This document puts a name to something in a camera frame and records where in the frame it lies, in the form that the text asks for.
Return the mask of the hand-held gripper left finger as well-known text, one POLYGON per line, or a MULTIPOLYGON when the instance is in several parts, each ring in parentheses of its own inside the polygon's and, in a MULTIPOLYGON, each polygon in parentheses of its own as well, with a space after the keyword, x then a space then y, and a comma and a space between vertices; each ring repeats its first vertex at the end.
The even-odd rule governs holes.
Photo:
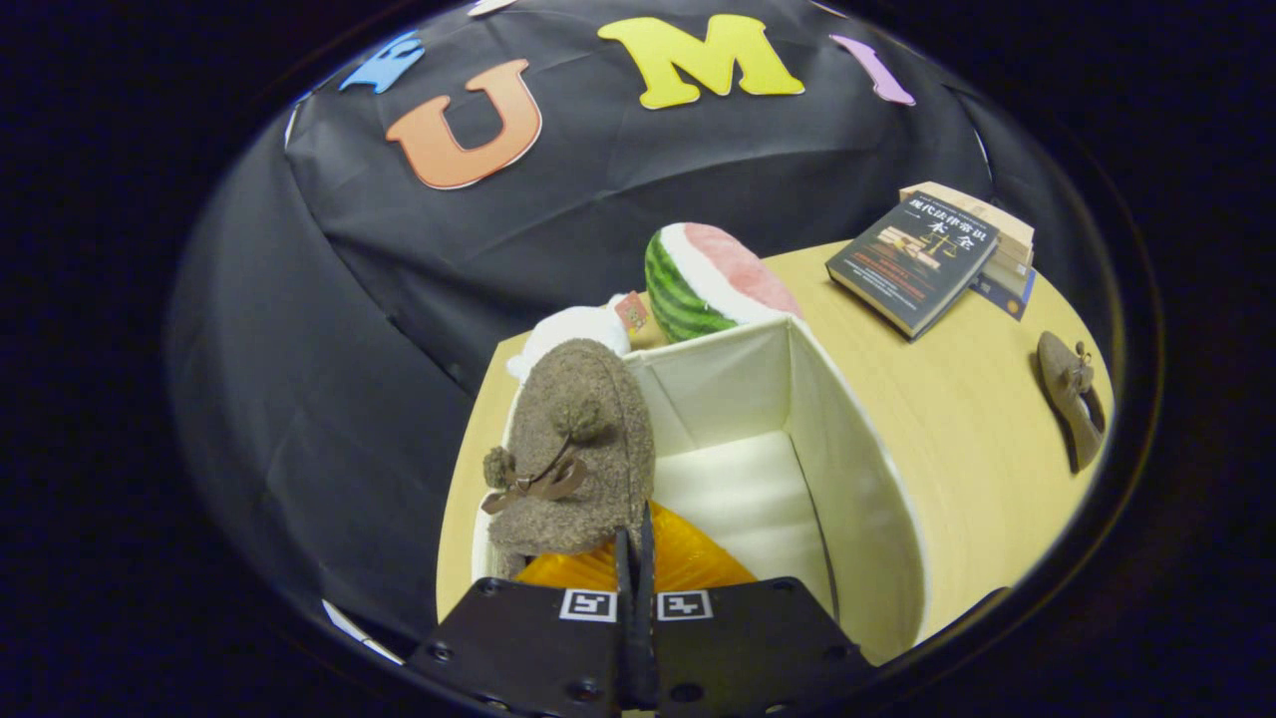
POLYGON ((614 545, 618 585, 610 590, 480 578, 407 664, 482 715, 637 712, 634 555, 624 529, 614 545))

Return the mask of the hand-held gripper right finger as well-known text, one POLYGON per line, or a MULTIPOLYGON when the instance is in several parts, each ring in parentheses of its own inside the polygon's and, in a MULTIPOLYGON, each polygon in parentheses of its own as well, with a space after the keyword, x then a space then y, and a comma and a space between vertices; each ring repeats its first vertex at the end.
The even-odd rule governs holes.
POLYGON ((656 717, 803 717, 878 672, 796 576, 653 596, 656 717))

